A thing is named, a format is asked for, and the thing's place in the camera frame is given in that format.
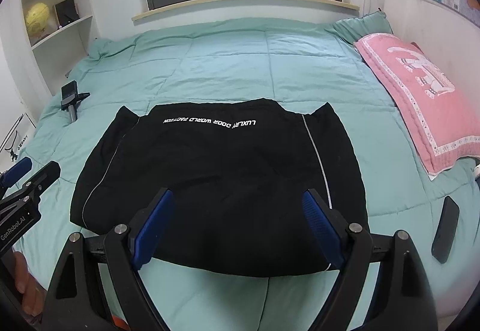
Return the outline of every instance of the black device on bed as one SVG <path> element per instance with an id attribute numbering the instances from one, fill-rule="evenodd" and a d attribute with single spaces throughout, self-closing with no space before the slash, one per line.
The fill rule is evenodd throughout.
<path id="1" fill-rule="evenodd" d="M 39 196 L 57 178 L 59 166 L 50 162 L 21 190 L 0 203 L 0 210 L 23 208 L 39 216 Z M 430 286 L 409 234 L 370 234 L 360 224 L 348 224 L 330 209 L 315 189 L 302 196 L 302 209 L 325 258 L 340 269 L 337 280 L 309 331 L 346 330 L 362 294 L 370 263 L 380 262 L 373 298 L 362 331 L 432 331 L 437 318 Z M 113 286 L 133 331 L 170 331 L 154 306 L 138 270 L 153 256 L 163 230 L 175 212 L 174 194 L 160 189 L 149 205 L 128 224 L 112 227 L 102 236 L 85 238 L 72 233 L 58 259 L 46 296 L 43 331 L 118 331 L 113 324 L 98 264 L 109 267 Z M 11 226 L 12 213 L 0 221 L 0 231 Z M 2 253 L 8 251 L 25 229 L 12 230 Z M 2 329 L 33 331 L 20 315 L 21 295 L 0 262 Z"/>
<path id="2" fill-rule="evenodd" d="M 460 208 L 450 196 L 443 201 L 442 214 L 437 232 L 431 245 L 431 254 L 440 262 L 445 263 L 452 249 L 453 239 L 457 231 Z"/>
<path id="3" fill-rule="evenodd" d="M 78 93 L 77 82 L 75 80 L 64 85 L 61 88 L 61 109 L 68 110 L 71 122 L 77 121 L 77 107 L 76 105 L 88 98 L 90 93 Z"/>

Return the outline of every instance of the human hand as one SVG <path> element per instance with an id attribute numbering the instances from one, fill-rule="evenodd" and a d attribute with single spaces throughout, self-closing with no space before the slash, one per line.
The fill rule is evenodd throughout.
<path id="1" fill-rule="evenodd" d="M 23 294 L 22 308 L 27 315 L 38 316 L 43 311 L 46 290 L 28 272 L 27 260 L 21 252 L 15 251 L 15 287 Z"/>

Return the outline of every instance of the bed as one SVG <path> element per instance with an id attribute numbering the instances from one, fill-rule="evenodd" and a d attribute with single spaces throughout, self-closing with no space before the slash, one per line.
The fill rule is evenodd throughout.
<path id="1" fill-rule="evenodd" d="M 385 16 L 378 13 L 373 19 L 378 21 L 354 21 L 358 28 L 349 22 L 238 19 L 149 31 L 120 42 L 96 41 L 69 76 L 79 92 L 91 93 L 79 107 L 78 121 L 69 124 L 57 94 L 21 154 L 32 158 L 33 170 L 51 160 L 61 166 L 60 179 L 42 196 L 41 221 L 15 245 L 33 275 L 48 287 L 65 241 L 80 230 L 69 221 L 75 182 L 122 105 L 145 115 L 157 104 L 271 98 L 297 113 L 312 113 L 326 102 L 333 106 L 359 162 L 371 231 L 409 232 L 436 300 L 445 297 L 480 249 L 475 161 L 460 159 L 430 181 L 395 103 L 351 45 L 355 35 L 383 30 Z M 141 145 L 138 149 L 148 153 Z M 431 243 L 447 194 L 459 205 L 460 217 L 450 258 L 441 265 L 431 256 Z M 351 328 L 363 323 L 377 271 L 378 264 L 370 266 Z M 121 316 L 106 268 L 101 273 L 112 311 Z M 140 274 L 173 331 L 306 330 L 337 276 L 327 271 L 248 278 L 158 259 Z"/>

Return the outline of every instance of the bookshelf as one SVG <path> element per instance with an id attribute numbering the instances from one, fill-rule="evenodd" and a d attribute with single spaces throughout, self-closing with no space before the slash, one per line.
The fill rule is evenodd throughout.
<path id="1" fill-rule="evenodd" d="M 88 47 L 98 37 L 90 0 L 74 0 L 78 19 L 66 26 L 59 26 L 54 6 L 63 1 L 21 0 L 23 16 L 27 16 L 28 11 L 38 3 L 49 8 L 45 29 L 29 39 L 41 76 L 52 95 L 67 83 L 71 69 L 87 55 Z"/>

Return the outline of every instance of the pink pillow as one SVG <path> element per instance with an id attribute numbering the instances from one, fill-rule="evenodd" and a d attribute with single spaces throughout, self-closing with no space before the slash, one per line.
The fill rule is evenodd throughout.
<path id="1" fill-rule="evenodd" d="M 367 35 L 355 47 L 397 104 L 430 176 L 458 158 L 480 157 L 480 121 L 417 47 L 386 33 Z"/>

